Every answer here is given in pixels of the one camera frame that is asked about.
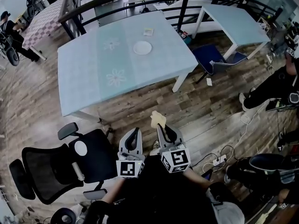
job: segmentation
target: white plate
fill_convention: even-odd
[[[146,41],[138,41],[133,47],[134,52],[139,55],[146,55],[150,53],[151,49],[151,44]]]
[[[75,143],[75,151],[80,156],[85,156],[87,154],[87,146],[82,141],[77,141]]]

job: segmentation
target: wooden floor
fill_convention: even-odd
[[[5,60],[0,60],[0,63],[7,68],[0,71],[0,97],[4,98],[0,106],[0,133],[6,136],[6,139],[0,140],[0,183],[6,185],[5,191],[15,213],[31,207],[35,211],[31,213],[31,217],[51,217],[61,207],[71,207],[86,201],[82,192],[92,190],[97,185],[97,183],[85,184],[83,188],[65,193],[52,205],[43,205],[38,199],[30,201],[21,198],[11,181],[8,163],[21,158],[24,147],[53,148],[72,140],[71,137],[64,141],[57,138],[57,131],[65,124],[77,122],[81,133],[95,128],[106,130],[111,126],[115,130],[111,139],[115,147],[127,131],[133,127],[140,127],[144,152],[148,154],[157,139],[156,131],[150,127],[150,115],[152,111],[157,110],[167,117],[167,123],[181,130],[194,165],[206,154],[214,152],[219,155],[225,145],[234,147],[238,143],[246,128],[241,122],[244,112],[238,94],[248,92],[254,86],[257,87],[270,75],[265,53],[258,53],[249,61],[229,69],[226,73],[215,75],[212,77],[212,87],[207,86],[205,80],[199,84],[195,83],[203,74],[202,69],[198,67],[176,93],[171,91],[175,79],[170,79],[86,109],[87,112],[104,119],[103,124],[94,124],[61,115],[57,82],[57,48],[67,41],[68,37],[59,30],[39,44],[39,49],[47,57],[45,62],[32,63],[24,59],[15,68]],[[198,38],[196,44],[191,47],[208,43],[215,43],[223,54],[231,45],[229,39],[220,34],[215,38]],[[249,54],[254,48],[254,46],[245,47],[241,51]],[[276,68],[282,65],[284,65],[282,60],[275,61]],[[245,115],[251,120],[257,110],[258,108],[253,109]],[[236,148],[237,158],[258,152],[272,152],[278,140],[278,130],[286,127],[291,131],[297,127],[295,111],[278,114],[264,110],[265,106],[248,126],[247,133]],[[227,147],[222,153],[229,157],[232,149]],[[207,157],[195,171],[202,174],[202,166],[213,159],[213,156]],[[224,173],[224,169],[216,172],[213,180],[222,182]],[[104,186],[109,187],[112,184],[113,180],[109,180]],[[237,182],[232,182],[229,187],[240,200],[248,194]]]

